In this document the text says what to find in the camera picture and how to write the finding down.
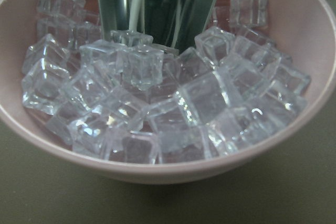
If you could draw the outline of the steel ice scoop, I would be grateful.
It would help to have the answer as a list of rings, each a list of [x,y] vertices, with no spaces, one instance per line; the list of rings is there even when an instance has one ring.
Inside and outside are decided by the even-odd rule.
[[[184,51],[203,32],[216,0],[98,0],[102,36],[134,30],[156,44]]]

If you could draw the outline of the pile of clear ice cubes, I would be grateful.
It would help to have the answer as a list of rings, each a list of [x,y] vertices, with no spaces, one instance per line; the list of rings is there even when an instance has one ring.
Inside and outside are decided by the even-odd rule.
[[[168,164],[228,156],[284,129],[311,78],[259,32],[268,0],[225,0],[183,52],[150,35],[101,38],[85,0],[38,0],[22,104],[73,152]]]

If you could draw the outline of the pink bowl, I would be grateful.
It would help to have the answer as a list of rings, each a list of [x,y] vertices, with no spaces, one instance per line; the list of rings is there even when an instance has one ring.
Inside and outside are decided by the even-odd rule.
[[[97,0],[86,0],[97,10]],[[335,89],[335,14],[326,0],[269,0],[267,33],[294,64],[311,76],[307,106],[287,128],[227,157],[203,161],[138,165],[76,154],[38,126],[22,106],[21,66],[36,39],[37,0],[1,0],[1,120],[25,141],[107,177],[140,184],[176,184],[212,177],[236,168],[292,137],[324,106]]]

